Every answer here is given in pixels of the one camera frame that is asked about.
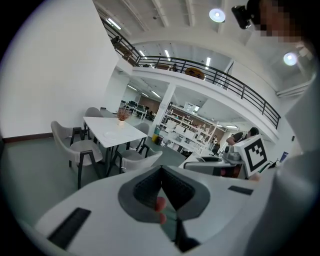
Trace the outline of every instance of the balcony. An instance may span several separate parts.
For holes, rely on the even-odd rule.
[[[212,84],[212,86],[218,86],[241,98],[241,100],[250,103],[252,107],[266,117],[276,129],[278,128],[279,120],[281,118],[278,112],[261,95],[245,83],[228,73],[192,60],[175,57],[168,58],[164,56],[141,56],[136,48],[113,28],[111,24],[102,18],[101,21],[110,37],[115,51],[132,66],[186,74],[206,81]]]

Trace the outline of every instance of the ceiling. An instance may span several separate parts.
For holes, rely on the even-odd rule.
[[[143,35],[150,31],[165,33],[170,28],[181,30],[209,30],[216,36],[223,36],[255,53],[264,65],[271,68],[277,76],[277,91],[281,91],[310,80],[313,72],[313,59],[299,56],[300,65],[287,66],[283,56],[288,52],[299,55],[296,45],[283,43],[279,38],[261,35],[253,26],[242,30],[231,12],[236,5],[246,5],[248,0],[94,0],[96,6],[102,7],[106,15],[121,26],[121,33],[130,41],[134,35]],[[225,22],[216,23],[209,18],[209,11],[220,8],[225,12]],[[164,55],[167,49],[173,57],[206,61],[212,56],[212,65],[220,70],[227,66],[229,57],[217,52],[186,45],[179,41],[144,42],[135,45],[137,50],[146,51],[148,55]],[[297,79],[286,82],[292,76]]]

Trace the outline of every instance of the white wall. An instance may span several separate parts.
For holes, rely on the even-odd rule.
[[[125,102],[134,101],[136,103],[139,102],[141,94],[134,89],[129,88],[128,86],[125,89],[122,100]]]
[[[127,89],[129,79],[129,76],[124,72],[119,73],[119,71],[115,69],[107,84],[101,106],[112,113],[117,112]]]
[[[4,138],[77,127],[101,106],[118,57],[91,0],[46,1],[20,29],[0,70]]]
[[[237,61],[233,63],[230,75],[256,91],[279,113],[280,102],[275,90],[260,76]]]
[[[265,141],[267,157],[272,162],[276,161],[277,159],[280,160],[283,152],[289,153],[288,157],[291,157],[292,155],[290,154],[293,152],[294,148],[299,147],[297,138],[292,141],[292,136],[295,136],[295,133],[285,117],[286,113],[292,108],[292,106],[298,101],[298,99],[299,96],[296,96],[283,98],[280,101],[280,115],[282,117],[277,129],[279,132],[279,141],[276,144]]]

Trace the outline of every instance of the gray floor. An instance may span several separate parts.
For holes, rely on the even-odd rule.
[[[155,145],[151,138],[146,144],[155,151],[163,151],[155,166],[179,166],[185,160],[171,148]],[[125,145],[119,147],[119,151],[124,149]],[[98,166],[103,173],[104,166]],[[77,191],[77,167],[69,168],[68,160],[60,154],[53,138],[6,144],[0,169],[1,186],[13,213],[31,226],[46,211]],[[114,167],[110,176],[118,174],[119,169]],[[82,186],[97,179],[92,166],[83,168]]]

